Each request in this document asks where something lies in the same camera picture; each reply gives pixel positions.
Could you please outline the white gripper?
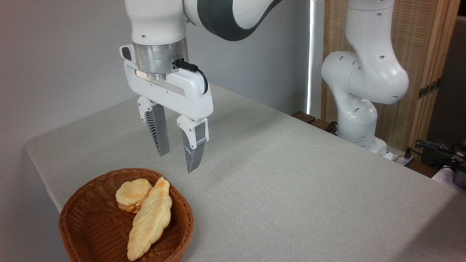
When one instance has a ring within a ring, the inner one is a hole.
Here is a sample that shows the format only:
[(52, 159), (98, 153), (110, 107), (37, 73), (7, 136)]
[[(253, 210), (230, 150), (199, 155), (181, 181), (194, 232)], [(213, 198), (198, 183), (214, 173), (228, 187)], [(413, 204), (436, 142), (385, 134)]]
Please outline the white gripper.
[(179, 69), (165, 80), (151, 79), (135, 64), (131, 45), (119, 48), (131, 90), (140, 95), (138, 109), (147, 124), (160, 156), (170, 152), (164, 106), (183, 116), (177, 118), (182, 130), (183, 149), (188, 173), (201, 163), (205, 143), (209, 141), (208, 119), (213, 113), (211, 91), (205, 91), (205, 81), (198, 73)]

